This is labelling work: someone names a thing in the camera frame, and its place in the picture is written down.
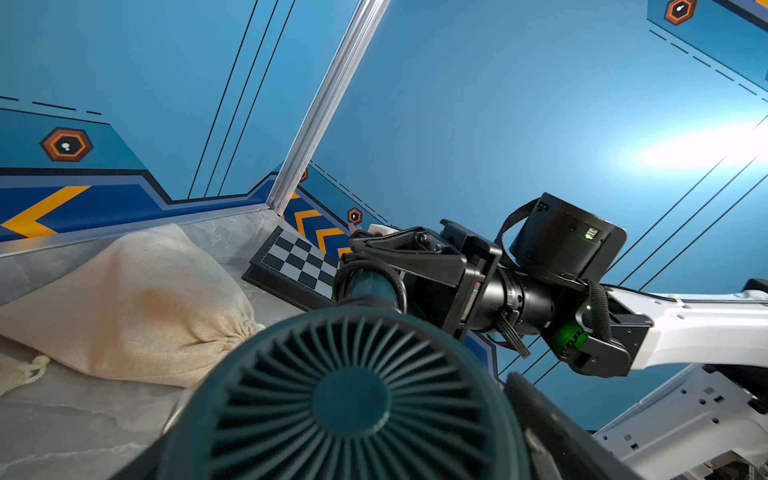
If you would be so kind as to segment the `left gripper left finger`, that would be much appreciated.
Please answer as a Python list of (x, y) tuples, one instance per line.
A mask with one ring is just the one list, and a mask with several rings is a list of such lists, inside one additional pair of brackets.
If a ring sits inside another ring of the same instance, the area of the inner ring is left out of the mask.
[(110, 480), (155, 480), (165, 449), (165, 437), (160, 437), (128, 465), (110, 477)]

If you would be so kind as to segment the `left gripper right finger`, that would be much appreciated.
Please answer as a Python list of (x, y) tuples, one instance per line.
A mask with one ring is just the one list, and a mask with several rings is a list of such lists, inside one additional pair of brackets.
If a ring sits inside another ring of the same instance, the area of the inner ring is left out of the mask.
[(522, 375), (504, 393), (520, 423), (534, 479), (640, 480)]

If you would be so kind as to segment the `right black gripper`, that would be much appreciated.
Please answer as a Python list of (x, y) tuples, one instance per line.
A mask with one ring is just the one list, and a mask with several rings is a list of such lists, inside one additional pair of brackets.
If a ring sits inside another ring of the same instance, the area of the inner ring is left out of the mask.
[(348, 239), (347, 304), (389, 308), (449, 333), (495, 328), (503, 311), (502, 249), (449, 220), (424, 227), (374, 225)]

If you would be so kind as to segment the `dark green hair dryer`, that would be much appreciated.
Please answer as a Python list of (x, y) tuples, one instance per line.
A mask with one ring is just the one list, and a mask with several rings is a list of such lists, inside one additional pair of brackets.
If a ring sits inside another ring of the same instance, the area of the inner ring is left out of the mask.
[(348, 254), (335, 305), (229, 354), (168, 434), (160, 479), (529, 479), (500, 386), (407, 313), (403, 281)]

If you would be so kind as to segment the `beige cloth bag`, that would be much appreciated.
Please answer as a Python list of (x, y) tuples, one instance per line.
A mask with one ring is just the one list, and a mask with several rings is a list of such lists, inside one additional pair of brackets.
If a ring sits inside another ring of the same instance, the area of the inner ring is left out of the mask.
[(66, 367), (186, 389), (264, 328), (240, 286), (176, 224), (125, 235), (1, 308), (3, 337)]

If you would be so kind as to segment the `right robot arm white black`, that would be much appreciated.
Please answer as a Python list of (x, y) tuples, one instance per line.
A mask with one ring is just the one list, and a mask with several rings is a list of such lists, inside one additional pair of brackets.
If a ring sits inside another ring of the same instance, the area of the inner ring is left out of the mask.
[(387, 306), (463, 339), (496, 331), (528, 357), (541, 338), (578, 374), (681, 371), (597, 433), (647, 479), (704, 478), (732, 459), (767, 468), (767, 283), (735, 294), (652, 294), (602, 277), (626, 232), (551, 194), (504, 221), (510, 245), (453, 221), (440, 232), (373, 225), (349, 238), (333, 297)]

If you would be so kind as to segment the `black white checkerboard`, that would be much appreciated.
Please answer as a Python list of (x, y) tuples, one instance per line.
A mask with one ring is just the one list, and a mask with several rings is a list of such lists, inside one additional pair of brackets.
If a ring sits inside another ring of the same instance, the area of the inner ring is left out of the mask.
[(307, 240), (277, 226), (251, 258), (242, 276), (302, 311), (334, 305), (338, 260)]

